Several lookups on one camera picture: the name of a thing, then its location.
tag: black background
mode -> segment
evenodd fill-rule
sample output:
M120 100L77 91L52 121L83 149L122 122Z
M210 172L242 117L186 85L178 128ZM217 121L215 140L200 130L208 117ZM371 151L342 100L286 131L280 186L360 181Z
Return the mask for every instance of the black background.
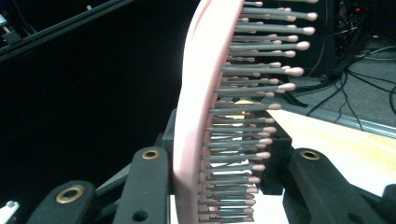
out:
M198 2L136 0L0 63L0 204L21 204L18 223L58 185L99 186L154 144ZM19 1L37 30L95 3Z
M396 43L396 1L373 0L371 31Z

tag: brass screw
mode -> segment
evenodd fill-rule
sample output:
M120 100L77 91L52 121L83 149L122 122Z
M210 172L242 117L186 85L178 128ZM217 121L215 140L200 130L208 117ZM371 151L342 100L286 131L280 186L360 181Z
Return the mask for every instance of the brass screw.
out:
M84 193L83 186L74 185L72 187L62 190L56 196L56 202L57 203L72 203L73 201L75 201L79 197L81 197L83 193Z
M311 161L317 161L320 159L320 156L318 155L318 153L314 152L314 151L302 151L300 152L301 156L306 158L307 160L311 160Z
M160 156L160 151L157 149L150 149L143 152L142 157L145 160L153 160Z

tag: hairbrush bristle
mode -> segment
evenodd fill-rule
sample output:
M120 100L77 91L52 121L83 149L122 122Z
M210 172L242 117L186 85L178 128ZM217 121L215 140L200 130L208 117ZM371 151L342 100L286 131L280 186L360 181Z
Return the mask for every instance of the hairbrush bristle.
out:
M291 0L312 3L313 0ZM271 75L300 76L299 67L262 58L294 57L309 43L313 27L268 24L271 20L315 20L316 13L265 8L265 2L203 0L186 39L183 83L177 107L174 177L180 224L252 222L256 184L275 122L262 111L275 93L293 91Z

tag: desk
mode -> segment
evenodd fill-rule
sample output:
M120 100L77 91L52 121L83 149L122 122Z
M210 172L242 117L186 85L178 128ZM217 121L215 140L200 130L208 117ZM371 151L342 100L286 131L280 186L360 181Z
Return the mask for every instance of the desk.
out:
M325 154L346 180L382 195L384 187L396 183L396 140L365 133L285 110L269 111L292 138L294 148L308 147ZM256 223L289 223L282 197L256 195ZM177 224L172 207L172 224Z

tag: hairbrush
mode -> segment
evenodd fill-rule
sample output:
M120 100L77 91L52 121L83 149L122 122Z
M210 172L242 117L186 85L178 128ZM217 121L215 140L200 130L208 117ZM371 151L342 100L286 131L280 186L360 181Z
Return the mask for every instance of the hairbrush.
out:
M315 3L315 0L290 0ZM294 57L298 35L313 27L280 24L313 21L316 13L266 8L265 2L202 0L187 34L174 142L174 184L180 224L252 222L255 184L265 148L272 143L271 118L260 111L275 93L292 91L273 75L300 76L304 69L258 59Z

